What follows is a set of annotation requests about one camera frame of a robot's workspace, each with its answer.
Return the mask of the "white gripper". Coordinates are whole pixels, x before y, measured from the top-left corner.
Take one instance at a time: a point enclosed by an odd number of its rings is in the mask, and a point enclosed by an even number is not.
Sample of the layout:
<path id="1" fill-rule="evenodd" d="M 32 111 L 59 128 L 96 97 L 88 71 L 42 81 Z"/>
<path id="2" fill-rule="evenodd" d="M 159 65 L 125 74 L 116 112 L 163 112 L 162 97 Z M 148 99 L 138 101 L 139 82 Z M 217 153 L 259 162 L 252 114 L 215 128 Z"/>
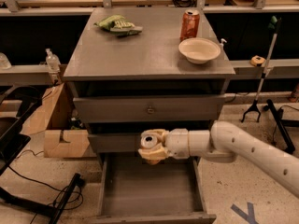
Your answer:
<path id="1" fill-rule="evenodd" d="M 153 148 L 140 148 L 140 156 L 149 161 L 165 160 L 168 156 L 177 160 L 189 158 L 188 131 L 186 129 L 165 129 L 146 130 L 141 134 L 142 144 L 158 144 Z"/>

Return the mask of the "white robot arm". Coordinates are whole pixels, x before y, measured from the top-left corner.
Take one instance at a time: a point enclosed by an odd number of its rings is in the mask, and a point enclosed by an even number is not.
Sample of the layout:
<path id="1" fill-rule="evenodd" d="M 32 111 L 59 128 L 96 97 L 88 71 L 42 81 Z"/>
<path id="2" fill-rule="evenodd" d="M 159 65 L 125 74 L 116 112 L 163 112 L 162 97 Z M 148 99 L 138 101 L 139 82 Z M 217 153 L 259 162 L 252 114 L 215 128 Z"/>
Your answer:
<path id="1" fill-rule="evenodd" d="M 216 121 L 208 130 L 144 131 L 138 153 L 150 163 L 189 157 L 226 163 L 241 156 L 299 197 L 299 159 L 266 144 L 230 122 Z"/>

